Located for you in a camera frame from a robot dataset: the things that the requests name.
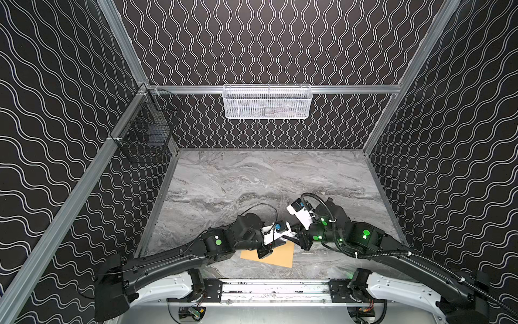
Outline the brown paper envelope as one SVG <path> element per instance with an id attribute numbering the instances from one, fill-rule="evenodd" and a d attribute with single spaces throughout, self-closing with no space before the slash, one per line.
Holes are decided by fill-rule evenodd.
<path id="1" fill-rule="evenodd" d="M 295 244 L 288 241 L 284 245 L 274 248 L 269 256 L 262 259 L 259 259 L 257 251 L 241 251 L 240 258 L 269 265 L 276 265 L 279 267 L 292 268 L 294 248 Z"/>

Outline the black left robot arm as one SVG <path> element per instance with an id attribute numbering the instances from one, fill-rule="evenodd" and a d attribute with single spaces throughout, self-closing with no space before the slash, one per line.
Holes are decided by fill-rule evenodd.
<path id="1" fill-rule="evenodd" d="M 241 250 L 256 250 L 260 258 L 265 257 L 284 232 L 291 232 L 286 221 L 265 225 L 259 216 L 247 213 L 168 251 L 126 261 L 120 254 L 108 256 L 94 276 L 94 320 L 103 322 L 122 315 L 141 288 L 168 275 L 228 260 Z"/>

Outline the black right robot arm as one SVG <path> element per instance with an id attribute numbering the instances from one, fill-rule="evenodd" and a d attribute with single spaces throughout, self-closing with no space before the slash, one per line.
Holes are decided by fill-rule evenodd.
<path id="1" fill-rule="evenodd" d="M 308 251 L 316 244 L 352 259 L 376 261 L 396 269 L 410 281 L 390 279 L 357 269 L 346 292 L 358 302 L 395 301 L 423 309 L 446 323 L 488 323 L 490 295 L 483 272 L 455 272 L 404 246 L 376 226 L 352 221 L 331 198 L 304 193 L 287 207 L 297 224 L 274 225 L 275 238 L 289 238 Z"/>

